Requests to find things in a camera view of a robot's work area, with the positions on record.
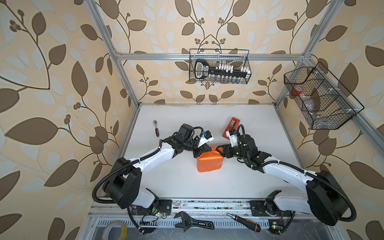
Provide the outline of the yellow orange wrapping paper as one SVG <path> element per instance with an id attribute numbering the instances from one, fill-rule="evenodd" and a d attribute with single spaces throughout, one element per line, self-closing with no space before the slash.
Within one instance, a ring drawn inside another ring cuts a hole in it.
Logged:
<path id="1" fill-rule="evenodd" d="M 219 170 L 222 167 L 224 157 L 213 147 L 210 152 L 203 153 L 197 158 L 197 169 L 199 173 Z"/>

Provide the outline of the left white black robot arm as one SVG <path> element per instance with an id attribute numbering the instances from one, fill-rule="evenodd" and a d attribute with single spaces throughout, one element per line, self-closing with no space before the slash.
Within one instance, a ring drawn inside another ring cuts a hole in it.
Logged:
<path id="1" fill-rule="evenodd" d="M 117 204 L 121 209 L 130 206 L 151 208 L 156 204 L 157 195 L 149 189 L 141 189 L 143 175 L 183 151 L 192 152 L 196 159 L 212 150 L 208 142 L 213 140 L 210 131 L 183 124 L 170 137 L 160 140 L 158 147 L 148 153 L 131 160 L 116 160 L 110 173 L 94 187 L 92 198 L 96 203 Z"/>

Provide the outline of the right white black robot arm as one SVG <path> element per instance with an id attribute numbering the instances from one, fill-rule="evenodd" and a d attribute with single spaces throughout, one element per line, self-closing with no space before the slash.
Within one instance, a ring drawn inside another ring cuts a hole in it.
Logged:
<path id="1" fill-rule="evenodd" d="M 232 135 L 230 144 L 217 147 L 225 158 L 236 157 L 253 171 L 272 175 L 300 190 L 288 193 L 275 190 L 265 199 L 266 212 L 291 211 L 315 216 L 319 221 L 335 226 L 337 222 L 353 222 L 357 210 L 334 176 L 327 171 L 307 171 L 258 150 L 250 135 Z"/>

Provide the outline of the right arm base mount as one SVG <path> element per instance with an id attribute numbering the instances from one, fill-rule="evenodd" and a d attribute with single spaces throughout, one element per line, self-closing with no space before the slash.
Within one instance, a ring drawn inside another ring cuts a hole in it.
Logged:
<path id="1" fill-rule="evenodd" d="M 250 201 L 250 209 L 253 217 L 291 217 L 292 211 L 282 211 L 275 204 L 274 199 L 281 190 L 275 190 L 263 200 Z"/>

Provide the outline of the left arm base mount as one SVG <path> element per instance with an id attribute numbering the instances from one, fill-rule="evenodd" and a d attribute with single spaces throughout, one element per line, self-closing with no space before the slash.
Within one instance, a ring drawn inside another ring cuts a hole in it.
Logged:
<path id="1" fill-rule="evenodd" d="M 137 198 L 131 204 L 131 207 L 137 210 L 138 216 L 156 216 L 165 218 L 172 211 L 171 199 L 160 199 L 153 191 L 146 188 L 140 189 Z"/>

